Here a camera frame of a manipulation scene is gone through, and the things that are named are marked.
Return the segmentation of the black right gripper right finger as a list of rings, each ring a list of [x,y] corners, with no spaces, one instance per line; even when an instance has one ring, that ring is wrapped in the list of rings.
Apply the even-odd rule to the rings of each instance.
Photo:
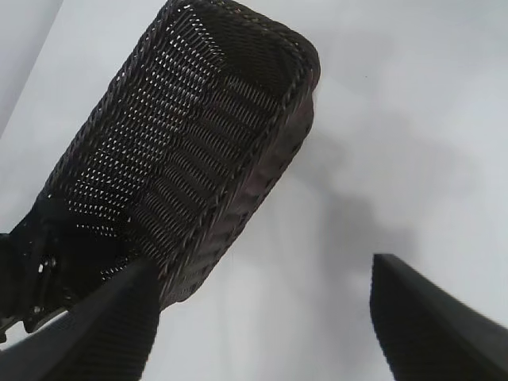
[[[370,315],[397,380],[505,380],[507,330],[393,254],[372,261]]]

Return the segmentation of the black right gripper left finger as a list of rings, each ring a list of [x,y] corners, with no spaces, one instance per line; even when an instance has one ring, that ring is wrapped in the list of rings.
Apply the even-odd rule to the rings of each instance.
[[[3,380],[139,380],[160,319],[155,265],[138,260],[1,354]]]

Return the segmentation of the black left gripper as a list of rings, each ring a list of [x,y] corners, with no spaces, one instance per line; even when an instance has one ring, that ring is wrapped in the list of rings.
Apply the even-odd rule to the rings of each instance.
[[[18,322],[34,333],[65,311],[56,247],[69,220],[65,202],[40,199],[10,232],[1,234],[2,342]]]

